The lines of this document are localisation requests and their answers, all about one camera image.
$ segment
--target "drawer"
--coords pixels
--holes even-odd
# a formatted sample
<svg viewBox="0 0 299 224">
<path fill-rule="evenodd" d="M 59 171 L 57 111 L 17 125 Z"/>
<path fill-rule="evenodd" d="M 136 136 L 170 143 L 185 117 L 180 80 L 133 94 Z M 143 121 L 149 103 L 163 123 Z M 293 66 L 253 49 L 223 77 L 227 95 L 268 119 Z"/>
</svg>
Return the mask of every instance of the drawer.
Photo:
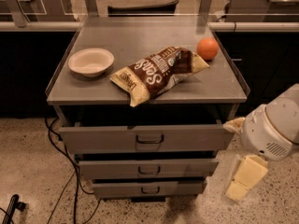
<svg viewBox="0 0 299 224">
<path fill-rule="evenodd" d="M 73 154 L 223 150 L 234 136 L 222 124 L 63 127 L 60 135 Z"/>
<path fill-rule="evenodd" d="M 218 165 L 216 159 L 177 159 L 151 161 L 80 161 L 86 179 L 206 177 Z"/>
<path fill-rule="evenodd" d="M 93 184 L 93 192 L 98 200 L 103 198 L 144 198 L 201 194 L 205 187 L 205 180 L 95 183 Z"/>
</svg>

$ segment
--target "chip bag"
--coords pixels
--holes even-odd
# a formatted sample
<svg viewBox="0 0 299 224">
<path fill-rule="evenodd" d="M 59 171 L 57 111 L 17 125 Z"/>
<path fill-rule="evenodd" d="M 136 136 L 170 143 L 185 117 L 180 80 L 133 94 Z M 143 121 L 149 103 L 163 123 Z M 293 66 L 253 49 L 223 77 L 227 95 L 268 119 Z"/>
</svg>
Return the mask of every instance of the chip bag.
<svg viewBox="0 0 299 224">
<path fill-rule="evenodd" d="M 168 47 L 111 75 L 110 80 L 130 93 L 131 107 L 166 92 L 209 65 L 196 53 Z"/>
</svg>

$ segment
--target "concrete floor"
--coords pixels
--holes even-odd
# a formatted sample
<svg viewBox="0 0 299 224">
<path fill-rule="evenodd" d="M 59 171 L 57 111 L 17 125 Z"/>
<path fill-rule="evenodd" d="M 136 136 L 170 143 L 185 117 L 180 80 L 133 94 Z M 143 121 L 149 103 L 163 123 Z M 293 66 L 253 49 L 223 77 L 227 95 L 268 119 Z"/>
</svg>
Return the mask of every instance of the concrete floor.
<svg viewBox="0 0 299 224">
<path fill-rule="evenodd" d="M 150 3 L 153 0 L 97 0 L 100 14 L 107 14 L 108 4 Z M 180 0 L 179 13 L 198 10 L 200 0 Z M 84 10 L 82 0 L 72 0 L 73 9 Z M 226 0 L 213 0 L 213 9 L 221 9 Z M 63 147 L 54 137 L 55 143 Z M 7 209 L 13 194 L 27 203 L 23 212 L 16 211 L 14 223 L 47 223 L 64 185 L 73 174 L 69 161 L 59 153 L 48 138 L 44 119 L 0 119 L 0 207 Z M 203 194 L 166 198 L 162 203 L 132 203 L 130 200 L 100 202 L 94 217 L 88 223 L 161 223 L 161 224 L 240 224 L 286 223 L 296 224 L 299 218 L 299 155 L 283 161 L 270 162 L 269 173 L 239 203 L 223 196 L 225 183 L 235 155 L 246 155 L 235 136 L 225 151 L 220 151 L 220 164 L 207 179 Z M 49 223 L 73 223 L 75 178 L 67 186 Z M 90 182 L 82 178 L 82 185 L 91 191 Z M 78 195 L 77 223 L 84 223 L 92 214 L 97 201 L 81 190 Z"/>
</svg>

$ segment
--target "white bowl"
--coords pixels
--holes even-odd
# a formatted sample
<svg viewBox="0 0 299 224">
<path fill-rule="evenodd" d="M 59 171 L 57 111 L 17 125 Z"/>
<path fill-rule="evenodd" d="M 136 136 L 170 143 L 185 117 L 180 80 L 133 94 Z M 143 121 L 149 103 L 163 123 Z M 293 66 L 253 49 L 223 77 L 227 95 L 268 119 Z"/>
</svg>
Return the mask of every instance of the white bowl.
<svg viewBox="0 0 299 224">
<path fill-rule="evenodd" d="M 114 62 L 114 56 L 106 49 L 83 49 L 68 60 L 68 67 L 85 77 L 102 75 Z"/>
</svg>

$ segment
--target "round orange object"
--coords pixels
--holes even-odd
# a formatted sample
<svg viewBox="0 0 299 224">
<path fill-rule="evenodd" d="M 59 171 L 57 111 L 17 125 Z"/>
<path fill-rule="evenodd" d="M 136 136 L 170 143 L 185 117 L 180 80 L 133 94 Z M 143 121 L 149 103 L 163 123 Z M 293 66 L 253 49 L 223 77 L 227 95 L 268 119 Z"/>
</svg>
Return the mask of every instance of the round orange object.
<svg viewBox="0 0 299 224">
<path fill-rule="evenodd" d="M 197 54 L 200 55 L 205 61 L 213 60 L 219 50 L 218 42 L 213 37 L 202 39 L 197 44 Z"/>
</svg>

